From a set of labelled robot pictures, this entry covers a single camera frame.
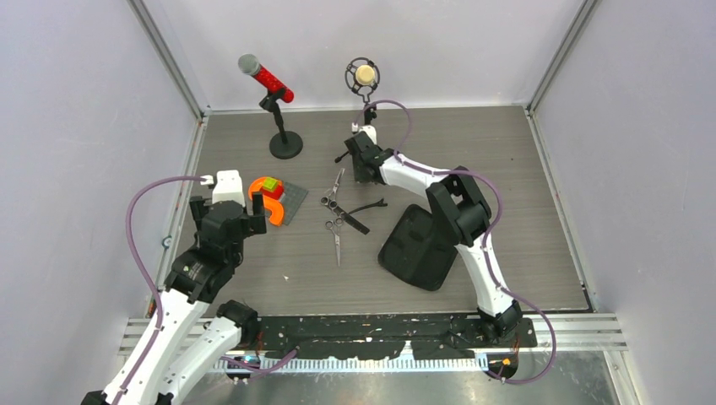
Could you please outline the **black comb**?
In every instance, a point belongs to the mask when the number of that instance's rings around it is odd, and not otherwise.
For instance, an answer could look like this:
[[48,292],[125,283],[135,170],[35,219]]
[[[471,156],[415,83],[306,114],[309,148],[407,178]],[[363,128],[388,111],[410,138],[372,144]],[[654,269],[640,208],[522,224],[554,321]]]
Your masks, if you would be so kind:
[[359,220],[355,219],[347,211],[343,210],[336,202],[331,202],[328,207],[336,215],[337,218],[342,219],[345,224],[351,226],[363,235],[367,235],[370,232],[370,229],[368,227],[366,227]]

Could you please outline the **silver thinning scissors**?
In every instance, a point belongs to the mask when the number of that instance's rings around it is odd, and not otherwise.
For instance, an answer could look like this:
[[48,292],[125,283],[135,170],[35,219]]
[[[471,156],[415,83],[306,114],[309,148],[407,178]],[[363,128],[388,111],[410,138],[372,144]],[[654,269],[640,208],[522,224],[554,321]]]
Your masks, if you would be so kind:
[[336,257],[336,264],[339,267],[341,264],[341,239],[340,239],[340,231],[341,227],[344,223],[344,220],[342,218],[336,218],[333,220],[328,220],[324,223],[324,227],[326,230],[330,231],[334,238],[334,249],[335,249],[335,257]]

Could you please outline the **black tool pouch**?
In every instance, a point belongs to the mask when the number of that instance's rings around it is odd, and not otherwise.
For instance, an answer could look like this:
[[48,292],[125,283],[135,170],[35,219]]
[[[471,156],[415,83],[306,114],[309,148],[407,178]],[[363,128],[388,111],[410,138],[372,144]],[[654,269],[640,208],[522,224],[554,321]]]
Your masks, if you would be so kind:
[[403,212],[377,255],[380,266],[401,281],[439,290],[458,255],[437,232],[431,213],[417,204]]

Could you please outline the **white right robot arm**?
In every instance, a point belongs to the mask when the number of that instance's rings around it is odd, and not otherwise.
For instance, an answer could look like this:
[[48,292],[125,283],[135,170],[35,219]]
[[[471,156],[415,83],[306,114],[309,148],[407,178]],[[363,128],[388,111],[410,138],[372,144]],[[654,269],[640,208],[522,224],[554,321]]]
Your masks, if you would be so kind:
[[463,166],[438,169],[383,149],[371,126],[356,128],[344,144],[357,182],[399,187],[429,205],[405,209],[378,253],[381,267],[407,284],[436,291],[456,258],[462,258],[475,289],[483,338],[493,346],[505,345],[523,312],[505,291],[489,234],[492,211],[475,178]]

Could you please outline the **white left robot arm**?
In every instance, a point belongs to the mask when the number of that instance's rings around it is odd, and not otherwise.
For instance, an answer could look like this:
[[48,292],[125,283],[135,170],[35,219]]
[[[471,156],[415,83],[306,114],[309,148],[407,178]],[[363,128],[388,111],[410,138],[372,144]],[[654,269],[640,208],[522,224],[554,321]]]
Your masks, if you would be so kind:
[[251,348],[259,336],[258,313],[235,300],[222,304],[209,327],[187,350],[188,333],[242,264],[244,240],[266,232],[263,197],[242,202],[190,201],[196,224],[193,245],[171,265],[160,301],[125,365],[84,404],[181,404],[201,377],[228,350]]

